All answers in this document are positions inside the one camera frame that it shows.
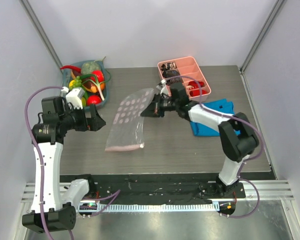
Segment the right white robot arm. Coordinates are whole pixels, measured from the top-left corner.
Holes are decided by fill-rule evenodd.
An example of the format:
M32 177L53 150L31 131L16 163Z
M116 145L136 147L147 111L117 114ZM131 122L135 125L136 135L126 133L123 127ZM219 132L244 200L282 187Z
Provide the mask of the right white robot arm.
M226 114L190 100L180 82L170 86L170 96L163 92L156 93L141 116L162 118L165 112L172 111L182 119L219 133L225 160L216 178L215 192L220 197L228 197L239 182L243 165L253 159L252 153L260 144L256 129L242 112Z

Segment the green netted melon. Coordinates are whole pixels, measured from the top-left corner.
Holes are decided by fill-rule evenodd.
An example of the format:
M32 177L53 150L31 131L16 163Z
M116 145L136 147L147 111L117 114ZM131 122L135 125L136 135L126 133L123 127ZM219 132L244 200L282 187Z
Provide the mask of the green netted melon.
M106 57L100 60L90 60L86 61L81 66L80 73L82 75L92 74L94 71L101 71L102 73L105 72L104 68L104 60Z

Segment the clear zip top bag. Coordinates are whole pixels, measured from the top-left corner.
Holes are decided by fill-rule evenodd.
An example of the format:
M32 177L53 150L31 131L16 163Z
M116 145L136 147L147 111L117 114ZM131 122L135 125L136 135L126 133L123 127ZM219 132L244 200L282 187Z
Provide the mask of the clear zip top bag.
M141 113L151 103L154 94L153 88L143 88L120 102L106 141L106 152L128 152L144 148L145 118Z

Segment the green scallion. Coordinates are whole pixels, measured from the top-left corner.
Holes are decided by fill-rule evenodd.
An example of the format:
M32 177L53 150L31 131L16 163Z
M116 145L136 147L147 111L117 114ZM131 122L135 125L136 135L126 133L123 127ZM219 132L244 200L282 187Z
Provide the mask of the green scallion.
M85 75L78 76L77 78L81 80L82 84L84 84L85 82L88 82L88 81L93 83L96 86L96 88L98 89L98 93L100 95L101 100L102 101L105 100L105 97L104 97L104 95L102 93L102 89L101 89L101 84L103 84L103 82L99 83L97 75L85 74Z

